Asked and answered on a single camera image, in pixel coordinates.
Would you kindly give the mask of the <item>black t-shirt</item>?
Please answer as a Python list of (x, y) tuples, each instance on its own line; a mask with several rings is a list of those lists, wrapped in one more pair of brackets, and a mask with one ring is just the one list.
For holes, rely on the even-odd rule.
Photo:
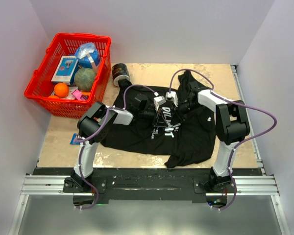
[(200, 106), (172, 116), (171, 128), (154, 127), (152, 120), (134, 118), (129, 126), (116, 125), (101, 144), (108, 148), (151, 155), (168, 155), (167, 168), (198, 164), (212, 157), (216, 132), (214, 113)]

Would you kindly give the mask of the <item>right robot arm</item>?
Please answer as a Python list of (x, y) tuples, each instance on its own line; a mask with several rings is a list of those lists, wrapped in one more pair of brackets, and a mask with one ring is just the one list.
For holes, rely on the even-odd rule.
[(214, 112), (216, 135), (220, 141), (217, 159), (210, 170), (205, 190), (220, 192), (231, 184), (233, 163), (237, 145), (250, 133), (250, 126), (244, 102), (226, 100), (213, 93), (208, 87), (199, 87), (194, 82), (190, 85), (190, 94), (184, 102), (180, 102), (176, 110), (184, 115), (193, 109), (204, 106)]

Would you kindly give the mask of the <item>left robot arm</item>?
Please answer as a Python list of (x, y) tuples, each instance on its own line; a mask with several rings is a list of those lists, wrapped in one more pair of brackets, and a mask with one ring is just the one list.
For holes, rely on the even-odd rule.
[(116, 125), (129, 126), (134, 118), (150, 119), (155, 126), (164, 125), (165, 114), (171, 114), (178, 107), (176, 92), (169, 91), (165, 95), (153, 93), (154, 97), (149, 107), (145, 94), (137, 94), (134, 99), (124, 106), (107, 106), (96, 102), (78, 121), (79, 138), (75, 141), (80, 144), (77, 164), (71, 172), (71, 180), (80, 192), (87, 192), (94, 188), (92, 183), (93, 161), (100, 142), (108, 135), (108, 132)]

